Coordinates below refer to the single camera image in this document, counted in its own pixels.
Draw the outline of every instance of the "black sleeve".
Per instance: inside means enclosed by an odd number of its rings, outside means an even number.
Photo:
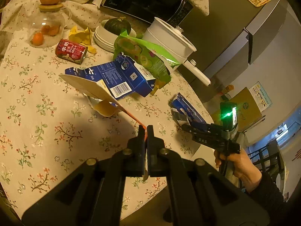
[[[249,196],[268,212],[271,224],[274,224],[284,211],[286,202],[268,173],[262,173],[260,184]]]

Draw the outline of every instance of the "white bowl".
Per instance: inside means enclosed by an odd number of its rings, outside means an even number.
[[[117,39],[117,35],[107,31],[104,28],[104,25],[106,24],[106,22],[108,21],[108,19],[105,19],[101,22],[101,24],[96,28],[95,30],[95,34],[97,35],[98,38],[103,39],[104,41],[114,45],[115,40]],[[136,37],[137,34],[136,32],[131,29],[131,33],[129,34],[130,37]]]
[[[97,37],[96,34],[94,34],[93,36],[95,43],[100,46],[101,48],[103,48],[104,50],[107,50],[109,52],[114,52],[115,48],[114,46],[104,42],[103,40],[101,40],[100,38]]]

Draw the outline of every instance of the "green snack bag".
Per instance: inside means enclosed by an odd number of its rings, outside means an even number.
[[[162,88],[171,81],[170,72],[166,68],[166,65],[171,68],[180,65],[163,47],[145,40],[130,37],[127,31],[123,31],[118,36],[114,47],[114,59],[120,52],[123,52],[146,68],[157,79],[154,91]]]

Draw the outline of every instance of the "cardboard flap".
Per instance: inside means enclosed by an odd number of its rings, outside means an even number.
[[[237,123],[240,132],[262,118],[261,112],[248,88],[244,88],[230,100],[237,104]],[[221,125],[221,110],[211,115],[215,124]]]
[[[110,117],[120,111],[118,108],[111,105],[107,100],[101,101],[97,105],[94,105],[93,108],[97,112],[101,113],[104,117]]]
[[[103,87],[98,85],[94,81],[90,81],[78,76],[72,75],[59,75],[63,80],[69,83],[74,88],[78,89],[82,93],[86,95],[101,99],[101,100],[108,100],[112,103],[117,103],[117,100],[114,99]]]
[[[68,84],[78,89],[82,93],[88,95],[89,97],[101,99],[102,101],[95,105],[93,108],[102,114],[105,117],[110,117],[114,113],[119,111],[123,111],[127,113],[130,117],[132,117],[135,121],[137,121],[143,128],[146,130],[146,126],[142,124],[138,118],[131,113],[129,113],[110,93],[108,93],[102,84],[98,84],[97,82],[87,80],[82,77],[72,76],[72,75],[59,75],[63,80],[65,80]],[[118,107],[112,106],[111,103],[115,103]]]

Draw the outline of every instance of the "white pot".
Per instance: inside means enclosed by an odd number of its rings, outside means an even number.
[[[173,28],[165,21],[155,17],[154,22],[146,30],[143,40],[158,44],[164,47],[172,56],[175,57],[179,63],[183,64],[188,70],[190,70],[198,79],[200,79],[206,86],[210,84],[210,80],[206,77],[195,64],[187,61],[187,58],[195,52],[197,49],[193,44],[182,35],[183,30],[177,26]]]

